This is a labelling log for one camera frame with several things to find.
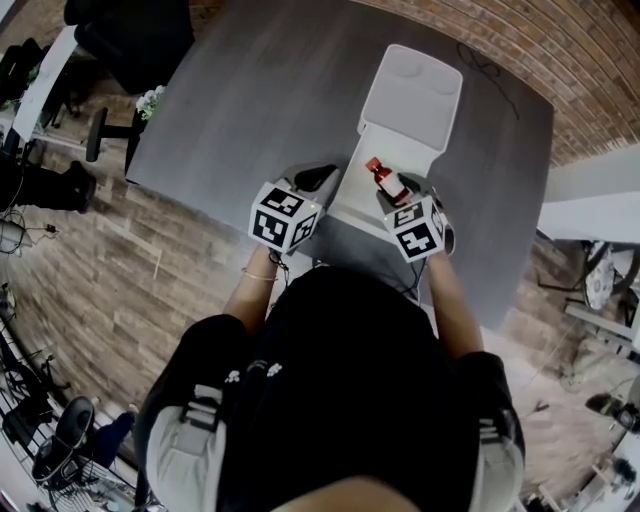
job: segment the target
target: red bottle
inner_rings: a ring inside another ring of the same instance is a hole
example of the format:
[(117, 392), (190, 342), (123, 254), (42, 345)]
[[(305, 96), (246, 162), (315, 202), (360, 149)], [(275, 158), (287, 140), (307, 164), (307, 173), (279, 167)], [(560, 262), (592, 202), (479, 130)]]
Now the red bottle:
[(367, 169), (374, 174), (373, 179), (378, 186), (391, 197), (394, 206), (400, 206), (409, 201), (411, 191), (402, 184), (396, 173), (383, 167), (380, 160), (372, 158), (367, 162)]

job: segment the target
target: bottle cap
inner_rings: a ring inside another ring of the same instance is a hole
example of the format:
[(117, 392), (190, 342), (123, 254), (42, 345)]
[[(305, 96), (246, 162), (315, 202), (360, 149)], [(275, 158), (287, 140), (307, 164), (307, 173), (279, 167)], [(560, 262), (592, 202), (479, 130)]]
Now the bottle cap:
[(375, 156), (367, 162), (367, 169), (371, 172), (375, 171), (378, 167), (382, 167), (382, 164)]

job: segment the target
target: laminate flooring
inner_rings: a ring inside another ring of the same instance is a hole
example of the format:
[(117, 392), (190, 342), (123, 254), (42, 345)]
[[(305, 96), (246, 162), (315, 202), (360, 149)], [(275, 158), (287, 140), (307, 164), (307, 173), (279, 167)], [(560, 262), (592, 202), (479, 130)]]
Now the laminate flooring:
[[(126, 125), (135, 100), (109, 81), (100, 83), (77, 119), (63, 114), (59, 131), (85, 138), (93, 113), (105, 106), (110, 124)], [(189, 325), (220, 313), (253, 243), (201, 213), (127, 183), (124, 142), (106, 140), (103, 148), (94, 165), (83, 162), (99, 183), (90, 211), (26, 208), (27, 226), (53, 224), (60, 233), (48, 239), (31, 231), (37, 245), (0, 257), (0, 277), (18, 298), (11, 328), (29, 350), (42, 348), (42, 357), (55, 356), (56, 378), (72, 385), (68, 397), (98, 396), (105, 408), (124, 408), (141, 403)], [(49, 146), (43, 163), (64, 172), (73, 159), (83, 161), (82, 153)], [(487, 348), (505, 361), (525, 431), (523, 493), (545, 484), (558, 500), (584, 485), (593, 474), (591, 464), (623, 434), (588, 411), (585, 400), (620, 383), (616, 391), (624, 395), (628, 379), (638, 373), (624, 354), (615, 355), (563, 314), (563, 294), (537, 286), (538, 276), (572, 283), (579, 274), (577, 262), (536, 239), (502, 328), (484, 332)], [(310, 265), (308, 258), (295, 256), (292, 277)], [(283, 286), (279, 281), (277, 292)], [(580, 346), (602, 352), (601, 363), (569, 393), (560, 374)], [(539, 403), (549, 407), (535, 412)]]

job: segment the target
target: gray table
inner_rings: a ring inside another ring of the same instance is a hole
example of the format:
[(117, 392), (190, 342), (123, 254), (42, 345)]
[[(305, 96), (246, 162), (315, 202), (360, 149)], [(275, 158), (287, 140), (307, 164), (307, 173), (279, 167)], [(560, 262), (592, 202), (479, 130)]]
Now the gray table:
[[(228, 0), (176, 71), (128, 179), (246, 231), (257, 191), (287, 167), (328, 161), (346, 169), (391, 43), (464, 75), (449, 148), (429, 178), (458, 235), (453, 262), (471, 307), (495, 328), (525, 271), (553, 109), (505, 72), (499, 80), (517, 121), (495, 86), (460, 60), (456, 42), (423, 25), (347, 0)], [(413, 281), (394, 246), (330, 217), (303, 252), (390, 282)]]

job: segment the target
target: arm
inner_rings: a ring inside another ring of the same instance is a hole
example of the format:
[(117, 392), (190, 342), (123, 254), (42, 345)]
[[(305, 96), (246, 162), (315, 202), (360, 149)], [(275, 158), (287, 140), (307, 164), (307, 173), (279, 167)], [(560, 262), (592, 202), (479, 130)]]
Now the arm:
[(259, 245), (222, 311), (240, 320), (249, 335), (264, 323), (277, 271), (278, 266), (269, 259), (269, 248)]
[(484, 350), (480, 327), (467, 306), (462, 284), (445, 252), (429, 258), (427, 277), (438, 335), (449, 355), (457, 359)]

